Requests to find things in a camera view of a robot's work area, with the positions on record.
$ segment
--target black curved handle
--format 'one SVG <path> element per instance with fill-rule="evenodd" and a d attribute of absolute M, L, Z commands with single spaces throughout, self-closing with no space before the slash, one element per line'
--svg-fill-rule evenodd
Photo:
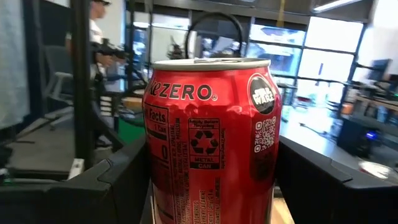
<path fill-rule="evenodd" d="M 207 19 L 211 16 L 221 16 L 224 17 L 225 19 L 231 21 L 234 25 L 236 30 L 238 31 L 238 42 L 239 42 L 239 56 L 242 57 L 241 52 L 242 52 L 242 43 L 243 43 L 243 29 L 241 24 L 239 23 L 239 21 L 232 15 L 229 14 L 225 14 L 222 12 L 208 12 L 202 16 L 199 17 L 199 19 L 197 19 L 188 29 L 187 34 L 185 35 L 185 43 L 184 43 L 184 48 L 185 48 L 185 58 L 189 58 L 188 55 L 188 41 L 189 41 L 189 37 L 191 34 L 191 31 L 204 19 Z"/>

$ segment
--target white wall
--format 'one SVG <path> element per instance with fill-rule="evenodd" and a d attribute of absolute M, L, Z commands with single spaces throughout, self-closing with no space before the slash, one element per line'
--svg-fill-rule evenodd
<path fill-rule="evenodd" d="M 375 1 L 373 22 L 365 32 L 359 48 L 358 62 L 371 65 L 372 60 L 392 59 L 387 73 L 398 74 L 398 1 Z M 365 77 L 369 70 L 357 69 L 354 79 Z"/>
<path fill-rule="evenodd" d="M 70 0 L 47 0 L 59 5 L 69 7 Z M 112 2 L 106 7 L 106 16 L 97 21 L 99 28 L 112 44 L 120 45 L 124 43 L 124 0 L 108 0 Z"/>

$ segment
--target person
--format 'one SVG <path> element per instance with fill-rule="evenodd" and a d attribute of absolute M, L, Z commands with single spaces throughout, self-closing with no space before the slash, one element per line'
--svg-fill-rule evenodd
<path fill-rule="evenodd" d="M 102 19 L 106 15 L 106 6 L 111 3 L 105 0 L 91 0 L 90 2 L 90 41 L 99 44 L 103 43 L 103 32 L 98 27 L 96 20 Z M 67 32 L 65 37 L 65 47 L 68 52 L 72 51 L 72 34 Z M 95 55 L 96 61 L 99 63 L 99 70 L 102 74 L 105 73 L 105 68 L 115 63 L 115 58 L 109 55 L 102 55 L 97 53 Z"/>

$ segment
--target soda can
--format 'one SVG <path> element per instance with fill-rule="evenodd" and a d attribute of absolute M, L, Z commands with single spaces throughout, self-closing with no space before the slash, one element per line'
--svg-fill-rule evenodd
<path fill-rule="evenodd" d="M 153 64 L 143 100 L 156 223 L 263 224 L 282 99 L 269 60 Z"/>

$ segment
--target office chair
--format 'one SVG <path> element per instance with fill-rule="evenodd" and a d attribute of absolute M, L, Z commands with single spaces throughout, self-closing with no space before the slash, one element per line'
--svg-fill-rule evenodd
<path fill-rule="evenodd" d="M 73 118 L 73 75 L 72 62 L 65 47 L 45 46 L 45 56 L 49 65 L 50 81 L 45 89 L 45 97 L 66 103 L 68 106 L 54 114 L 58 119 L 50 123 L 55 125 Z"/>

